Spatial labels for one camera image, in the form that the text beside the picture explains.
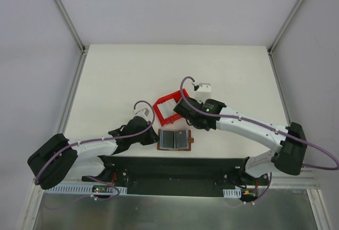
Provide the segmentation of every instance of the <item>red object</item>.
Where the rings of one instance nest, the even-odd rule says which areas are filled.
[[[187,91],[185,89],[183,89],[183,93],[185,96],[189,96],[189,94],[187,93]],[[159,98],[157,100],[157,102],[155,102],[155,104],[153,105],[153,109],[156,113],[156,115],[158,116],[158,119],[160,121],[161,126],[163,127],[166,124],[173,124],[176,120],[181,119],[182,117],[179,114],[174,114],[173,116],[168,117],[167,119],[164,119],[163,116],[161,115],[159,108],[158,108],[158,104],[164,103],[167,100],[170,99],[174,99],[175,102],[179,102],[179,100],[181,99],[181,94],[180,91],[176,91],[170,95],[167,96],[163,96],[162,98]]]

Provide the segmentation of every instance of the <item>purple cable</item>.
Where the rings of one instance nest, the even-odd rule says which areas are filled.
[[[239,117],[236,116],[236,115],[212,114],[212,113],[203,112],[203,111],[201,111],[201,110],[195,108],[195,107],[194,107],[194,106],[186,99],[186,97],[185,97],[185,95],[184,95],[184,93],[183,93],[184,82],[185,82],[187,79],[190,79],[190,80],[192,80],[193,82],[195,82],[195,79],[194,79],[193,77],[191,77],[191,76],[186,76],[186,77],[182,80],[182,82],[181,82],[181,84],[180,84],[180,94],[181,94],[181,97],[183,98],[183,100],[185,101],[185,103],[186,103],[190,108],[192,108],[194,111],[196,111],[196,112],[198,112],[198,113],[200,113],[200,114],[202,114],[202,115],[206,115],[206,116],[210,116],[210,117],[217,117],[217,118],[231,118],[231,119],[238,119],[238,118],[239,118]],[[274,129],[274,128],[272,128],[272,127],[270,127],[270,126],[268,126],[268,125],[262,124],[262,123],[260,123],[260,122],[258,122],[258,121],[256,121],[256,120],[252,120],[252,119],[244,118],[244,117],[242,117],[242,120],[247,121],[247,122],[250,122],[250,123],[253,123],[253,124],[256,124],[256,125],[258,125],[258,126],[260,126],[260,127],[263,127],[263,128],[266,128],[266,129],[268,129],[268,130],[270,130],[270,131],[274,131],[274,132],[275,132],[275,129]],[[287,134],[287,133],[282,132],[282,131],[278,131],[278,134],[281,134],[281,135],[286,136],[286,137],[288,137],[288,138],[291,138],[291,139],[293,139],[293,140],[295,140],[295,141],[298,141],[298,142],[300,142],[300,143],[302,143],[302,144],[305,144],[305,145],[310,146],[310,147],[312,147],[312,148],[314,148],[314,149],[317,149],[318,151],[321,151],[322,153],[324,153],[324,154],[326,154],[327,156],[329,156],[329,157],[336,163],[336,165],[337,165],[336,167],[325,167],[325,166],[318,166],[318,165],[303,164],[303,166],[312,167],[312,168],[316,168],[316,169],[322,169],[322,170],[331,170],[331,171],[333,171],[333,170],[338,170],[338,169],[339,169],[339,160],[338,160],[334,155],[332,155],[330,152],[328,152],[327,150],[325,150],[325,149],[323,149],[323,148],[321,148],[321,147],[319,147],[319,146],[317,146],[317,145],[315,145],[315,144],[313,144],[313,143],[310,143],[310,142],[308,142],[308,141],[302,140],[302,139],[300,139],[300,138],[297,138],[297,137],[295,137],[295,136],[292,136],[292,135]]]
[[[264,192],[257,199],[255,199],[256,202],[258,201],[258,199],[261,199],[266,194],[266,192],[268,191],[268,189],[271,186],[271,183],[272,183],[272,173],[270,173],[270,180],[269,180],[269,183],[267,184],[266,189],[264,190]]]
[[[111,188],[113,188],[113,189],[115,189],[115,190],[117,191],[117,194],[115,194],[115,195],[113,195],[113,196],[110,196],[110,197],[108,197],[108,198],[99,198],[99,197],[97,197],[97,200],[99,200],[99,201],[107,201],[107,200],[111,200],[111,199],[117,197],[117,196],[120,194],[119,189],[118,189],[117,187],[115,187],[114,185],[112,185],[112,184],[110,184],[110,183],[103,182],[103,181],[101,181],[101,180],[98,180],[97,178],[94,178],[94,177],[92,177],[92,176],[87,176],[87,177],[88,177],[89,179],[91,179],[92,181],[102,183],[102,184],[107,185],[107,186],[109,186],[109,187],[111,187]],[[73,200],[72,202],[69,202],[68,204],[65,204],[65,205],[62,205],[62,206],[59,206],[59,207],[55,207],[55,208],[48,207],[48,206],[46,205],[46,203],[45,203],[45,197],[43,198],[43,200],[42,200],[41,203],[42,203],[43,208],[46,208],[46,209],[48,209],[48,210],[60,210],[60,209],[65,209],[66,207],[68,207],[68,206],[70,206],[70,205],[72,205],[72,204],[78,202],[79,200],[81,200],[81,199],[83,199],[83,198],[85,198],[85,197],[91,197],[91,195],[90,195],[90,194],[86,194],[86,195],[84,195],[84,196],[78,197],[77,199]]]
[[[143,131],[140,131],[136,134],[133,134],[133,135],[127,135],[127,136],[118,136],[118,137],[109,137],[109,138],[94,138],[94,139],[89,139],[89,140],[84,140],[84,141],[81,141],[80,143],[76,142],[76,143],[73,143],[73,144],[70,144],[70,145],[67,145],[65,146],[64,148],[62,148],[61,150],[59,150],[58,152],[56,152],[47,162],[46,164],[41,168],[41,170],[39,171],[39,173],[37,174],[37,177],[35,178],[35,181],[34,181],[34,184],[35,185],[39,185],[39,179],[42,175],[42,173],[46,170],[46,168],[50,165],[50,163],[57,157],[59,156],[62,152],[64,152],[65,150],[73,147],[73,146],[76,146],[76,145],[80,145],[80,144],[88,144],[88,143],[92,143],[92,142],[95,142],[95,141],[108,141],[108,140],[118,140],[118,139],[124,139],[124,138],[130,138],[130,137],[134,137],[134,136],[138,136],[138,135],[141,135],[143,133],[145,133],[148,129],[150,129],[155,121],[155,112],[154,112],[154,109],[153,107],[150,105],[150,103],[148,103],[147,101],[145,100],[139,100],[138,102],[136,102],[134,104],[134,109],[136,108],[137,104],[139,103],[145,103],[147,104],[151,110],[152,110],[152,113],[153,113],[153,119],[151,121],[151,123],[148,125],[147,128],[145,128]]]

